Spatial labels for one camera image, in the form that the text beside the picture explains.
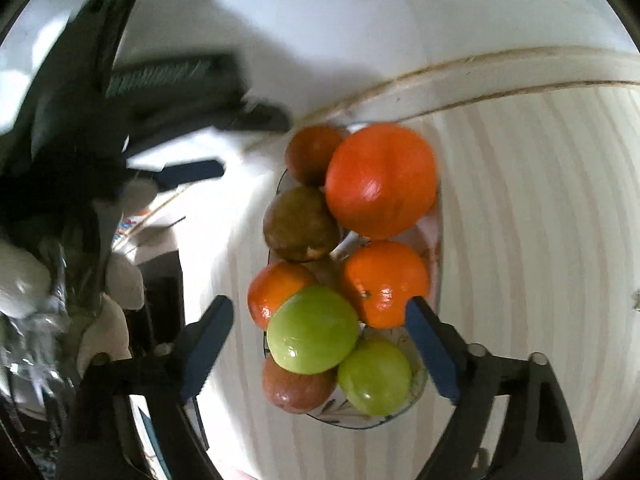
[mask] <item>tangerine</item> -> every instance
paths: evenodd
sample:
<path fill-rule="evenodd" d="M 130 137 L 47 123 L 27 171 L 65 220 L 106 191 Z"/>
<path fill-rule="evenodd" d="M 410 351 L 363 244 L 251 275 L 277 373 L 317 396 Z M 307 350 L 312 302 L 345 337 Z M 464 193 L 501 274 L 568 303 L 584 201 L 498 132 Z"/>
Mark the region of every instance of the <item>tangerine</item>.
<path fill-rule="evenodd" d="M 324 177 L 335 149 L 342 142 L 342 131 L 328 124 L 308 126 L 298 131 L 284 154 L 287 169 L 305 186 L 324 186 Z"/>
<path fill-rule="evenodd" d="M 258 327 L 267 325 L 280 306 L 303 288 L 314 285 L 316 277 L 300 264 L 277 262 L 267 265 L 254 277 L 246 302 Z"/>
<path fill-rule="evenodd" d="M 418 253 L 391 240 L 362 246 L 342 269 L 342 293 L 372 328 L 402 326 L 406 302 L 428 296 L 430 287 L 429 272 Z"/>
<path fill-rule="evenodd" d="M 367 126 L 335 150 L 326 201 L 337 221 L 372 240 L 407 230 L 436 202 L 436 158 L 416 132 L 398 124 Z"/>

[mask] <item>large orange fruit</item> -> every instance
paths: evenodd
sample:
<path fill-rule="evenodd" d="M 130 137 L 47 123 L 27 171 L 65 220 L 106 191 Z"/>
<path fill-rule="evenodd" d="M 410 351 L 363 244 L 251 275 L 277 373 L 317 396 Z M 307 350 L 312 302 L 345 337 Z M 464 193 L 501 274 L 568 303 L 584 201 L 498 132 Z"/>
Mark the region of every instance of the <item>large orange fruit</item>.
<path fill-rule="evenodd" d="M 428 143 L 398 124 L 347 137 L 326 173 L 326 201 L 352 231 L 384 240 L 415 224 L 436 201 L 436 159 Z"/>
<path fill-rule="evenodd" d="M 423 261 L 399 242 L 371 242 L 353 253 L 342 269 L 342 292 L 360 320 L 373 328 L 404 324 L 406 302 L 426 297 L 431 281 Z"/>
<path fill-rule="evenodd" d="M 300 264 L 278 262 L 258 272 L 249 285 L 246 303 L 256 325 L 267 330 L 271 316 L 299 290 L 314 285 L 316 277 Z"/>
<path fill-rule="evenodd" d="M 284 161 L 293 178 L 305 186 L 324 186 L 324 176 L 343 130 L 317 124 L 298 131 L 287 146 Z"/>

